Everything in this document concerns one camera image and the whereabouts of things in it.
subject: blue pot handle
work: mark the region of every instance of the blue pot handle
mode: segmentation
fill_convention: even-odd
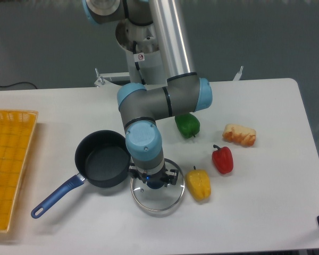
[[[86,179],[81,175],[77,174],[69,178],[64,182],[58,189],[56,189],[51,195],[49,195],[43,202],[41,202],[36,208],[31,212],[31,216],[34,219],[39,218],[43,215],[49,208],[54,206],[64,195],[69,191],[84,184]]]

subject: black saucepan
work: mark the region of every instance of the black saucepan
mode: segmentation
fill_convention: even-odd
[[[128,176],[130,154],[125,138],[111,130],[101,130],[85,137],[75,151],[75,165],[79,174],[64,182],[35,209],[31,216],[39,218],[65,194],[84,184],[85,180],[94,186],[110,188]]]

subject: red bell pepper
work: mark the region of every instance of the red bell pepper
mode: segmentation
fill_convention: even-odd
[[[232,152],[228,147],[214,145],[214,148],[217,148],[212,154],[215,167],[221,174],[230,173],[234,167]]]

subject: orange object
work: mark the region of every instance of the orange object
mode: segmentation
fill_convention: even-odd
[[[38,112],[0,109],[0,232],[9,230]]]
[[[256,131],[241,125],[227,124],[222,136],[230,142],[236,142],[244,146],[252,146],[256,140]]]

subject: pepper stem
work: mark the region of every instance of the pepper stem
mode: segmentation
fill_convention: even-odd
[[[216,144],[214,144],[213,147],[217,148],[218,150],[221,150],[221,148],[219,146],[217,146]]]

